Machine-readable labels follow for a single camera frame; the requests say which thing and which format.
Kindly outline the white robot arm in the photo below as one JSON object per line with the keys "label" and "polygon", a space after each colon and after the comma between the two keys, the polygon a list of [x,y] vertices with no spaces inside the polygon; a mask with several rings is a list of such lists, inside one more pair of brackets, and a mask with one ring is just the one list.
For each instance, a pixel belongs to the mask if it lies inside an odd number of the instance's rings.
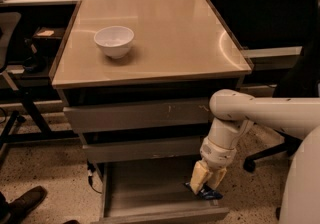
{"label": "white robot arm", "polygon": [[209,108],[213,121],[189,189],[212,196],[234,160],[239,140],[257,124],[301,142],[286,178],[279,224],[320,224],[320,98],[254,97],[223,89],[212,95]]}

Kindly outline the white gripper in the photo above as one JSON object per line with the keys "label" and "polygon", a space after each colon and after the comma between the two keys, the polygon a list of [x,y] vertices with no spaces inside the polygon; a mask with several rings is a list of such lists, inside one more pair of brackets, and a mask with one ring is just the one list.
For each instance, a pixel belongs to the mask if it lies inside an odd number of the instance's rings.
{"label": "white gripper", "polygon": [[193,193],[198,194],[206,182],[211,189],[216,190],[227,173],[226,167],[233,162],[236,153],[236,149],[221,148],[205,137],[200,147],[203,160],[195,163],[190,180]]}

